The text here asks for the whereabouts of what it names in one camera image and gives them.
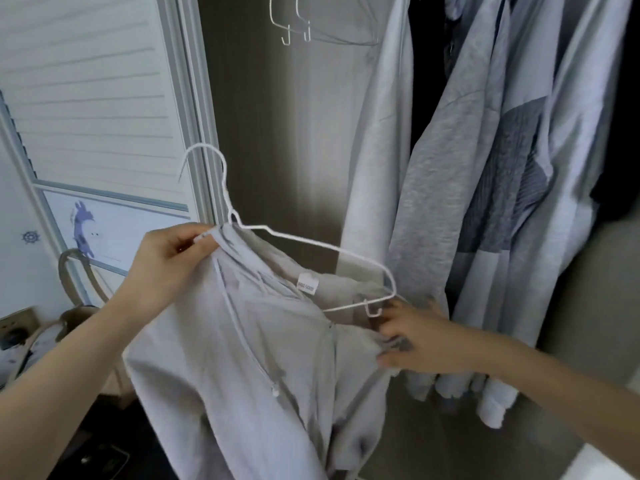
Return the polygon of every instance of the forearm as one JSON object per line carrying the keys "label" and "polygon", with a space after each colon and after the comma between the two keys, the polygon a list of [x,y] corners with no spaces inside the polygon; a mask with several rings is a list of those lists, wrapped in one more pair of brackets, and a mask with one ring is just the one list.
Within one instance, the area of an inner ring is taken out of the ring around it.
{"label": "forearm", "polygon": [[567,422],[629,473],[640,477],[640,396],[572,371],[513,339],[483,338],[483,372],[516,387]]}
{"label": "forearm", "polygon": [[91,407],[139,321],[109,303],[0,394],[0,472],[48,476]]}

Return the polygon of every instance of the hand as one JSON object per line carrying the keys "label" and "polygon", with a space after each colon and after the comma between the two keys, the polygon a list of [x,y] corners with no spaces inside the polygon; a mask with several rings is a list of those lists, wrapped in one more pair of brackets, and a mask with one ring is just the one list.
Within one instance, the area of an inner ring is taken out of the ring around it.
{"label": "hand", "polygon": [[108,307],[146,325],[175,300],[188,277],[205,257],[218,248],[205,224],[181,224],[145,234],[128,276],[109,300]]}
{"label": "hand", "polygon": [[382,367],[446,374],[476,371],[486,332],[450,322],[434,300],[428,310],[418,310],[398,299],[382,312],[385,322],[380,333],[402,335],[413,348],[407,352],[387,352],[378,357]]}

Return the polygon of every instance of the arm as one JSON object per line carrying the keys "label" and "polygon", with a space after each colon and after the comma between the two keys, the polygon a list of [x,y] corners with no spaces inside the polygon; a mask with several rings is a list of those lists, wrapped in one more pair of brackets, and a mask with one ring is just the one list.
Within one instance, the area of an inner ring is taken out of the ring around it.
{"label": "arm", "polygon": [[185,224],[148,233],[113,298],[0,394],[3,478],[49,475],[124,348],[218,247],[211,236],[191,245],[208,229]]}
{"label": "arm", "polygon": [[452,323],[435,303],[430,310],[417,310],[394,301],[383,316],[387,321],[380,332],[388,337],[404,335],[413,350],[380,355],[382,366],[434,373],[475,371],[496,377],[640,477],[640,395],[574,372],[517,340]]}

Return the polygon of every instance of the black garment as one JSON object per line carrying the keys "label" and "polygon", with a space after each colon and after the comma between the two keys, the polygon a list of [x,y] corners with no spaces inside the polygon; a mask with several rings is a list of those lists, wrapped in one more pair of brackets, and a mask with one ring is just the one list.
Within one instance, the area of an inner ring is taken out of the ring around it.
{"label": "black garment", "polygon": [[640,0],[629,13],[623,46],[616,105],[611,120],[604,168],[591,197],[600,204],[596,226],[625,217],[640,194],[638,108],[640,107]]}
{"label": "black garment", "polygon": [[411,0],[413,109],[411,151],[431,121],[447,83],[444,72],[444,0]]}

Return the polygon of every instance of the drawstring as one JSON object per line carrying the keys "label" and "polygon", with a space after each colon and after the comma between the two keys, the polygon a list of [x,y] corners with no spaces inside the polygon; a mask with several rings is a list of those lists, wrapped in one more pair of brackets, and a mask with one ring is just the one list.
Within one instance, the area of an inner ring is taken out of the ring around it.
{"label": "drawstring", "polygon": [[213,263],[214,263],[214,267],[216,268],[216,274],[218,275],[218,279],[220,280],[220,288],[222,291],[222,295],[225,297],[225,303],[227,304],[227,309],[229,310],[229,314],[231,315],[231,321],[234,323],[234,327],[236,327],[236,332],[238,334],[238,338],[240,339],[240,343],[242,344],[242,347],[244,347],[244,351],[246,352],[246,354],[249,355],[249,357],[251,357],[252,361],[254,362],[254,364],[260,371],[260,373],[264,376],[264,378],[270,384],[272,395],[274,397],[277,397],[280,395],[280,389],[278,388],[278,385],[271,379],[271,377],[269,376],[269,373],[264,369],[264,367],[258,360],[258,357],[256,357],[255,354],[253,353],[253,350],[251,349],[251,346],[249,345],[249,342],[247,341],[246,336],[244,334],[244,330],[242,329],[242,325],[240,325],[240,321],[238,320],[236,310],[231,304],[231,299],[229,298],[229,295],[227,293],[227,286],[225,285],[225,279],[222,276],[222,270],[220,270],[220,261],[218,259],[214,259]]}

